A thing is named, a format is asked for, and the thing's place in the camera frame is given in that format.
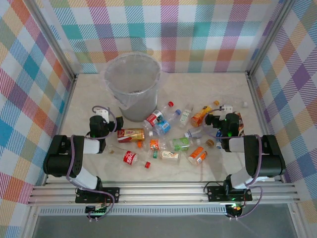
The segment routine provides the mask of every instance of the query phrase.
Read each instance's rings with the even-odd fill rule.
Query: white tabletop
[[[158,104],[173,101],[174,108],[184,109],[188,102],[193,103],[197,112],[204,105],[212,105],[214,100],[220,103],[232,103],[234,111],[241,113],[245,134],[261,134],[260,125],[243,73],[174,73],[167,75],[162,88],[158,91]],[[248,107],[242,108],[242,102]],[[79,75],[70,107],[61,134],[71,136],[86,135],[89,131],[89,118],[93,116],[94,105],[110,107],[116,117],[121,112],[111,99],[99,75]],[[124,119],[123,128],[142,128],[141,123]],[[183,137],[186,129],[173,127],[167,138]],[[107,144],[126,148],[145,157],[146,152],[137,148],[135,143],[118,143],[116,133],[106,139]],[[226,153],[212,149],[207,159],[200,165],[193,166],[182,155],[179,165],[163,163],[151,159],[151,167],[133,167],[122,160],[110,156],[107,152],[84,155],[83,166],[103,181],[208,181],[224,180],[229,174],[239,171],[244,166],[244,154]]]

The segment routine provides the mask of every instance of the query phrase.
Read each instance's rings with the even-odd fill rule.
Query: plaid wall
[[[245,71],[284,0],[37,0],[74,71],[142,51],[166,72]]]
[[[0,1],[0,237],[20,230],[70,80],[22,0]]]
[[[317,0],[297,0],[256,72],[258,94],[317,234]]]

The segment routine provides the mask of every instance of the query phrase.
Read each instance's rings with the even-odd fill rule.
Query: trash can
[[[119,55],[105,71],[109,91],[124,117],[140,122],[157,107],[160,65],[144,53]]]

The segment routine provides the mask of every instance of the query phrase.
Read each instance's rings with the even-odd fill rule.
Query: red label
[[[131,151],[127,151],[123,157],[123,161],[126,162],[129,165],[132,165],[133,159],[135,157],[136,153],[133,153]]]
[[[154,126],[155,125],[154,121],[156,118],[158,118],[156,115],[151,114],[148,116],[148,118],[146,120],[151,124],[151,126]]]

